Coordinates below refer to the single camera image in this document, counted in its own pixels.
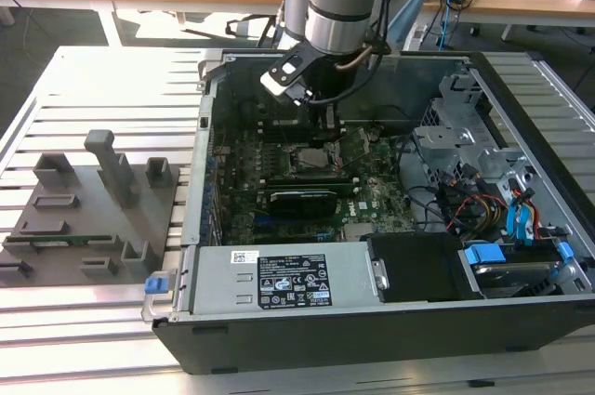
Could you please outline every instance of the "warning label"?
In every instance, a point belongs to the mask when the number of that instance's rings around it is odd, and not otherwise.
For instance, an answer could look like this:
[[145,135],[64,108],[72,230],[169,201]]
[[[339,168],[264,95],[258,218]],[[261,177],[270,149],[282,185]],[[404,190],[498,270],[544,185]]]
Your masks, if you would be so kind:
[[262,309],[333,305],[324,254],[259,257],[258,304]]

